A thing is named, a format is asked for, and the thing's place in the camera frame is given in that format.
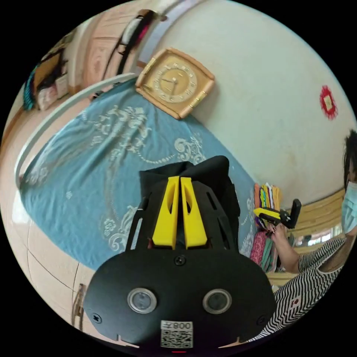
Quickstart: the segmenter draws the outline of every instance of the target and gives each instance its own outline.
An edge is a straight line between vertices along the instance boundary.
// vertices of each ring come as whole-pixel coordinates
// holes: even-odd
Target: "wall clock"
[[[185,118],[211,91],[214,75],[174,48],[158,52],[136,81],[136,91],[177,120]]]

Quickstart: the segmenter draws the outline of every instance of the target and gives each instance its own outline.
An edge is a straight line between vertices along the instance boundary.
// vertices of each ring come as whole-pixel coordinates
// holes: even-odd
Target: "red paper decoration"
[[[328,120],[334,120],[338,114],[335,99],[328,86],[323,86],[320,94],[321,109]]]

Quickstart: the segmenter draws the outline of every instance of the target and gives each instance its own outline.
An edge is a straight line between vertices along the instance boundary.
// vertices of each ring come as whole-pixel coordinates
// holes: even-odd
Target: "door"
[[[125,27],[137,16],[141,9],[151,9],[150,4],[152,5],[152,0],[135,0],[113,7],[101,15],[87,48],[83,71],[83,88],[102,80],[110,54]],[[135,49],[130,53],[123,73],[127,73],[131,68],[134,55]],[[119,53],[114,53],[105,78],[116,75],[121,57]]]

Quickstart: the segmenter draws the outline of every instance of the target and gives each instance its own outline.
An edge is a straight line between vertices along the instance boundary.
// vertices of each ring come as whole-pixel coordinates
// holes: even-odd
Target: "black cloth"
[[[238,241],[241,210],[228,171],[229,160],[225,156],[214,156],[197,165],[185,161],[140,171],[141,197],[147,197],[153,185],[172,176],[190,177],[193,182],[199,181],[210,187],[216,195],[229,220],[233,238]]]

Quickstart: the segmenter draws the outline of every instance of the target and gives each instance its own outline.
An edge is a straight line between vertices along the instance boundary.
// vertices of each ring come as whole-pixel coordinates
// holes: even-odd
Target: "black and white striped top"
[[[322,247],[299,257],[300,274],[275,292],[277,309],[262,332],[249,341],[270,335],[297,321],[306,314],[326,293],[338,276],[341,268],[323,273],[319,267],[345,242],[345,238],[327,241]]]

